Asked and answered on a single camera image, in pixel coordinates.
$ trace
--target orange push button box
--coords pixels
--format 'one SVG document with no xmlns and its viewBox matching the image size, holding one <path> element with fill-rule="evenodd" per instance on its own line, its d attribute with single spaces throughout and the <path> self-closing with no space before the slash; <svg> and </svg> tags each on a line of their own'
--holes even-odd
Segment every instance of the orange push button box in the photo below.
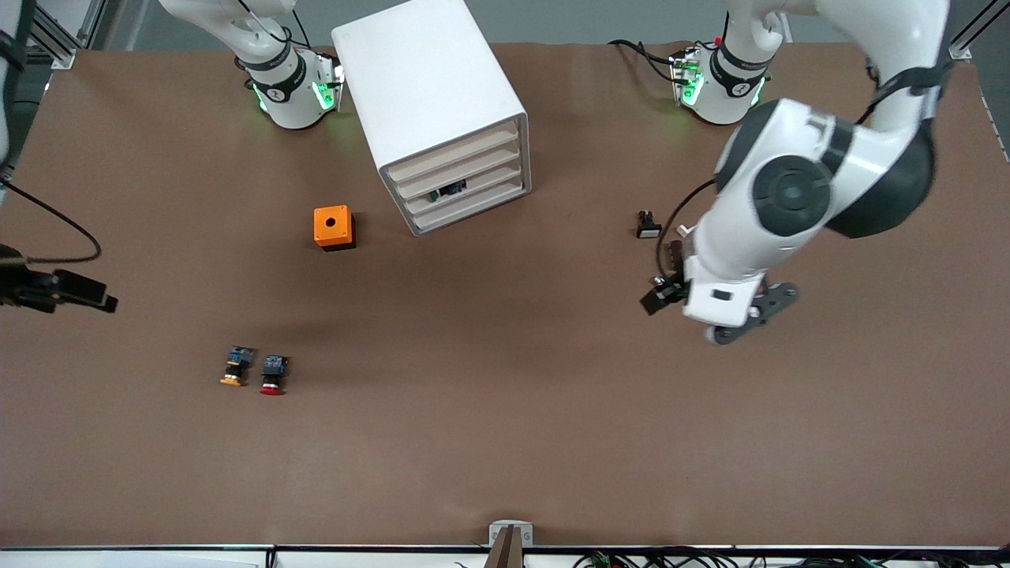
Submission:
<svg viewBox="0 0 1010 568">
<path fill-rule="evenodd" d="M 315 242 L 323 251 L 345 251 L 358 246 L 355 215 L 346 205 L 319 207 L 313 215 Z"/>
</svg>

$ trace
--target green led light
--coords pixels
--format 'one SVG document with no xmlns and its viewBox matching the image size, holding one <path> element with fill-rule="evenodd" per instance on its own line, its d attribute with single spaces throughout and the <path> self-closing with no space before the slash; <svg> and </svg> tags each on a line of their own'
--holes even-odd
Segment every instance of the green led light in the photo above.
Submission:
<svg viewBox="0 0 1010 568">
<path fill-rule="evenodd" d="M 329 88 L 326 87 L 326 85 L 319 85 L 318 83 L 313 82 L 312 90 L 315 92 L 316 98 L 319 99 L 319 106 L 321 106 L 323 110 L 333 108 L 333 96 L 323 95 L 323 93 L 329 91 Z"/>
<path fill-rule="evenodd" d="M 256 93 L 256 98 L 260 99 L 260 109 L 264 112 L 270 112 L 267 110 L 267 103 L 263 101 L 263 93 L 260 92 L 260 87 L 257 87 L 256 83 L 252 84 L 252 92 Z"/>
<path fill-rule="evenodd" d="M 698 93 L 701 92 L 702 86 L 705 84 L 705 76 L 701 73 L 695 75 L 695 80 L 691 84 L 684 87 L 684 104 L 688 106 L 694 106 L 694 103 L 698 100 Z"/>
<path fill-rule="evenodd" d="M 765 78 L 762 77 L 761 81 L 758 83 L 758 88 L 754 89 L 754 97 L 750 99 L 750 106 L 758 104 L 758 97 L 761 96 L 761 88 L 765 86 Z"/>
</svg>

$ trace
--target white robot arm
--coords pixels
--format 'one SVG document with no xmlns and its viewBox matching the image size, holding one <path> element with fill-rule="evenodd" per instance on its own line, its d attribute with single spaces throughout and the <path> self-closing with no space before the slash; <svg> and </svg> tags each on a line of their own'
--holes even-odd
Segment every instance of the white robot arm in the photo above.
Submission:
<svg viewBox="0 0 1010 568">
<path fill-rule="evenodd" d="M 285 128 L 305 128 L 337 107 L 343 68 L 335 58 L 295 48 L 273 18 L 295 0 L 161 0 L 172 15 L 202 27 L 235 53 L 252 78 L 260 107 Z"/>
<path fill-rule="evenodd" d="M 686 299 L 684 314 L 712 325 L 716 343 L 763 324 L 795 299 L 790 285 L 780 290 L 789 297 L 763 301 L 775 295 L 765 274 L 822 227 L 853 239 L 876 234 L 925 199 L 934 164 L 931 122 L 948 69 L 940 56 L 947 0 L 727 4 L 722 43 L 699 50 L 692 109 L 702 118 L 722 122 L 750 106 L 782 41 L 770 29 L 773 10 L 830 19 L 876 63 L 881 85 L 872 128 L 781 99 L 747 113 L 727 143 L 715 168 L 716 201 L 691 232 L 694 254 L 677 278 L 658 280 L 642 300 L 651 313 Z"/>
</svg>

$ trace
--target white box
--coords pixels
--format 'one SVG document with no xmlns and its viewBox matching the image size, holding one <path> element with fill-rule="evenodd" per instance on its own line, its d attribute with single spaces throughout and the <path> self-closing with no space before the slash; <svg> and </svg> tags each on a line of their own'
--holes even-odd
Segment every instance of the white box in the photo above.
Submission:
<svg viewBox="0 0 1010 568">
<path fill-rule="evenodd" d="M 376 168 L 414 234 L 529 192 L 526 110 L 463 0 L 410 0 L 332 35 Z"/>
</svg>

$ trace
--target brown table surface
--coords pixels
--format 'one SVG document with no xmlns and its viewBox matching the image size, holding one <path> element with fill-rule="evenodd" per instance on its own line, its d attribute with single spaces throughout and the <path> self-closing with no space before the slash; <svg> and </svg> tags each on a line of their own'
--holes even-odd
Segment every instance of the brown table surface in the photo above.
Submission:
<svg viewBox="0 0 1010 568">
<path fill-rule="evenodd" d="M 926 203 L 818 235 L 771 273 L 802 300 L 716 348 L 645 316 L 632 231 L 732 128 L 626 50 L 495 52 L 533 192 L 423 238 L 352 112 L 285 131 L 230 54 L 55 74 L 16 181 L 94 230 L 79 269 L 120 305 L 0 310 L 0 542 L 463 544 L 518 517 L 541 544 L 1006 543 L 1010 182 L 972 67 Z M 854 118 L 862 58 L 786 45 L 766 98 Z M 324 254 L 312 209 L 336 203 L 360 246 Z M 14 196 L 0 221 L 22 252 L 87 251 Z M 232 344 L 260 350 L 242 389 L 218 384 Z M 268 354 L 286 396 L 257 392 Z"/>
</svg>

